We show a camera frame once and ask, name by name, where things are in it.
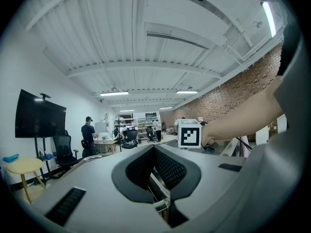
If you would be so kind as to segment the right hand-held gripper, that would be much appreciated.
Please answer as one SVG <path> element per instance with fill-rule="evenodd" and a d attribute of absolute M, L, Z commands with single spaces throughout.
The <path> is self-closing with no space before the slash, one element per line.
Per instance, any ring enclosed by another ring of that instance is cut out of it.
<path fill-rule="evenodd" d="M 178 147 L 187 150 L 201 149 L 203 153 L 215 154 L 220 147 L 219 144 L 216 142 L 206 146 L 202 144 L 202 127 L 205 125 L 205 122 L 199 122 L 196 119 L 178 119 Z"/>

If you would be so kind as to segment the person's right hand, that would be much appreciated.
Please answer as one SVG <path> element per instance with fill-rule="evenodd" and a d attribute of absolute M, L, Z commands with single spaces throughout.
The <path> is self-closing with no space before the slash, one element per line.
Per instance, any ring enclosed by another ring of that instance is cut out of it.
<path fill-rule="evenodd" d="M 202 136 L 201 136 L 201 144 L 202 147 L 205 148 L 206 146 L 212 146 L 215 143 L 215 140 L 208 129 L 202 129 Z"/>

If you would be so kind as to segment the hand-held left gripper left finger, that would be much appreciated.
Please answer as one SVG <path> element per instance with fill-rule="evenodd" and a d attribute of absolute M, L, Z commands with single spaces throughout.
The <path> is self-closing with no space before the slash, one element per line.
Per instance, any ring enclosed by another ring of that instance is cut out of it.
<path fill-rule="evenodd" d="M 45 215 L 72 187 L 86 191 L 64 228 L 75 233 L 164 233 L 171 228 L 154 206 L 132 202 L 112 181 L 113 168 L 142 147 L 99 158 L 76 168 L 51 185 L 32 205 Z"/>

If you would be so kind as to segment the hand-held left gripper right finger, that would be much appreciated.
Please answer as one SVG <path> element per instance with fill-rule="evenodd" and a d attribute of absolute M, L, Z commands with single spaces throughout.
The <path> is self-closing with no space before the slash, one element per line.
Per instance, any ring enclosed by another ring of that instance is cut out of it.
<path fill-rule="evenodd" d="M 187 220 L 193 220 L 210 209 L 226 192 L 236 179 L 245 163 L 243 157 L 213 155 L 196 151 L 178 150 L 171 146 L 154 145 L 156 152 L 177 154 L 177 156 L 194 163 L 187 170 L 179 183 L 183 189 L 189 189 L 190 195 L 173 200 L 173 190 L 166 185 L 160 175 L 160 169 L 154 167 L 154 206 L 160 213 L 176 208 Z"/>

